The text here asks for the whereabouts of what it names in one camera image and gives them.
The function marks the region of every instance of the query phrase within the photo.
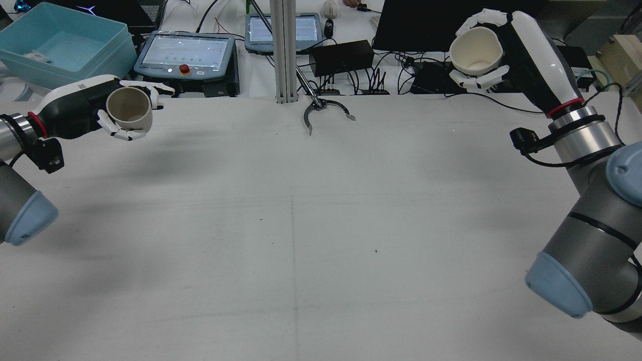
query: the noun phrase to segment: red emergency stop button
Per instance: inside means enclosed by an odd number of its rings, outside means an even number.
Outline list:
[[[179,71],[180,71],[180,73],[181,73],[181,74],[183,74],[183,75],[187,75],[187,74],[189,74],[189,72],[190,72],[189,65],[187,65],[187,64],[181,64],[181,65],[178,67],[178,70],[179,70]]]

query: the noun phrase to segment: electronic device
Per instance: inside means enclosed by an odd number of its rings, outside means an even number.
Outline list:
[[[321,46],[323,29],[318,13],[301,13],[296,18],[297,54],[308,54],[313,46]],[[245,16],[245,49],[249,53],[273,55],[272,33],[257,14]]]
[[[312,48],[310,68],[315,76],[334,75],[372,67],[374,51],[367,40]]]
[[[27,10],[39,3],[52,3],[66,8],[127,24],[134,36],[134,44],[143,41],[143,35],[158,30],[168,0],[23,0]]]
[[[171,86],[176,94],[235,96],[239,94],[239,78],[234,41],[229,34],[153,31],[134,71],[146,81]]]
[[[385,0],[372,48],[385,51],[448,51],[455,32],[483,8],[536,15],[547,0]]]
[[[325,0],[323,3],[323,16],[328,19],[334,19],[339,16],[339,6],[334,0]]]
[[[326,39],[331,39],[333,35],[334,21],[332,19],[328,19],[325,21],[325,26],[323,27],[323,36],[325,36]]]

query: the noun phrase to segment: computer mouse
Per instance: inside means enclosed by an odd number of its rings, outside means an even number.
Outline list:
[[[325,0],[323,3],[323,15],[328,19],[334,19],[339,15],[339,6],[334,0]]]

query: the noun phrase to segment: power strip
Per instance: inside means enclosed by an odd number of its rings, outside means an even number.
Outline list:
[[[370,18],[370,24],[372,25],[372,29],[374,32],[377,32],[377,28],[379,27],[379,19],[381,19],[380,15],[373,16]]]

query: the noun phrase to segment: robotic arm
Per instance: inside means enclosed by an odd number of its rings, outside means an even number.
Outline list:
[[[0,114],[0,243],[20,245],[58,216],[56,207],[5,162],[25,154],[39,169],[53,173],[64,166],[57,137],[75,139],[97,129],[131,141],[152,125],[163,84],[99,75],[54,89],[33,111]]]
[[[625,146],[605,117],[584,105],[573,73],[535,19],[484,9],[459,29],[453,45],[465,44],[478,28],[496,35],[501,61],[457,64],[461,57],[451,47],[457,68],[451,77],[478,91],[512,82],[552,120],[551,134],[542,139],[532,130],[513,130],[515,148],[529,157],[553,146],[562,160],[556,166],[566,168],[580,193],[538,253],[527,287],[574,318],[594,311],[642,340],[642,267],[633,255],[642,242],[642,143]],[[489,71],[470,71],[488,65]]]

